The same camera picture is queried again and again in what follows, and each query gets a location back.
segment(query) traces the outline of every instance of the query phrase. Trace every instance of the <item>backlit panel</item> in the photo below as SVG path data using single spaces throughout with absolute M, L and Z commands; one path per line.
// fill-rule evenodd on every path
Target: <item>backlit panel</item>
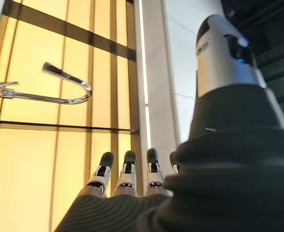
M 110 53 L 99 48 L 93 48 L 93 127 L 111 127 L 110 62 Z
M 118 128 L 130 129 L 128 60 L 117 56 Z
M 16 24 L 17 24 L 17 19 L 8 18 L 5 29 L 5 35 L 3 38 L 1 53 L 0 53 L 0 82 L 5 82 L 7 68 L 10 61 Z
M 61 67 L 63 36 L 19 21 L 8 81 L 19 81 L 16 92 L 59 97 L 60 78 L 42 72 L 47 61 Z M 58 104 L 4 99 L 1 120 L 56 124 Z
M 0 129 L 0 232 L 47 232 L 56 132 Z
M 116 0 L 117 43 L 127 46 L 126 0 Z
M 67 22 L 85 30 L 90 28 L 90 6 L 94 0 L 69 0 Z
M 22 4 L 65 21 L 68 0 L 23 0 Z
M 110 38 L 110 0 L 95 1 L 94 33 Z
M 84 186 L 86 133 L 60 131 L 52 215 L 52 231 Z
M 101 156 L 111 151 L 111 134 L 110 133 L 92 133 L 91 135 L 91 159 L 90 159 L 90 175 L 98 168 Z M 111 194 L 111 186 L 109 184 L 107 196 Z
M 89 45 L 65 39 L 63 70 L 79 79 L 88 82 Z M 62 81 L 61 97 L 66 99 L 80 98 L 85 95 L 85 90 L 80 86 Z M 60 105 L 60 124 L 87 126 L 87 104 L 89 101 L 76 105 Z
M 124 155 L 131 150 L 131 135 L 118 134 L 118 170 L 122 170 Z

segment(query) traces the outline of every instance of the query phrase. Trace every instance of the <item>white wall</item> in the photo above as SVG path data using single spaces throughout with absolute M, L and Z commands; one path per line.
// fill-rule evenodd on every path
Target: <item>white wall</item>
M 195 40 L 203 20 L 222 14 L 220 0 L 141 0 L 145 38 L 151 146 L 158 150 L 164 175 L 169 155 L 189 135 L 195 101 Z M 142 68 L 140 0 L 135 0 L 136 56 L 143 177 L 147 132 Z
M 220 0 L 164 0 L 171 92 L 178 144 L 187 141 L 194 111 L 197 61 L 195 43 L 203 20 L 223 15 Z

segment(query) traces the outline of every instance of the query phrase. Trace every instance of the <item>black fingertip pad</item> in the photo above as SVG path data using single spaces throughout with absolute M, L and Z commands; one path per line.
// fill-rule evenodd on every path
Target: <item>black fingertip pad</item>
M 114 156 L 111 152 L 105 152 L 100 160 L 100 165 L 103 167 L 108 166 L 110 169 L 112 169 L 114 162 Z
M 170 154 L 170 163 L 171 163 L 171 166 L 172 166 L 172 167 L 176 164 L 175 155 L 176 155 L 176 151 L 173 151 L 173 152 Z
M 147 151 L 147 163 L 158 163 L 158 154 L 155 148 Z
M 124 155 L 123 163 L 127 163 L 130 161 L 132 164 L 135 164 L 135 159 L 136 156 L 133 151 L 127 151 L 126 154 Z

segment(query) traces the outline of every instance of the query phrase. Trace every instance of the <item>dark ceiling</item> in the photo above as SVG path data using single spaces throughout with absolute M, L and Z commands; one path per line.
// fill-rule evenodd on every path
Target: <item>dark ceiling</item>
M 284 0 L 222 0 L 225 13 L 251 42 L 256 55 L 284 44 Z
M 267 86 L 284 113 L 284 0 L 222 0 L 230 22 L 249 40 Z

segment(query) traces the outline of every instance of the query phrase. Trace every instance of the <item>metal door handle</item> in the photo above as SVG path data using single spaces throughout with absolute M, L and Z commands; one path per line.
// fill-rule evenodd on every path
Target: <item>metal door handle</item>
M 80 104 L 87 101 L 88 98 L 92 96 L 92 89 L 88 83 L 78 79 L 77 77 L 67 74 L 66 72 L 56 68 L 50 63 L 46 62 L 44 64 L 43 71 L 81 86 L 86 91 L 86 95 L 76 99 L 53 98 L 48 96 L 15 92 L 13 89 L 5 88 L 5 86 L 18 85 L 18 82 L 0 82 L 0 98 L 22 98 L 28 100 L 53 102 L 59 104 Z

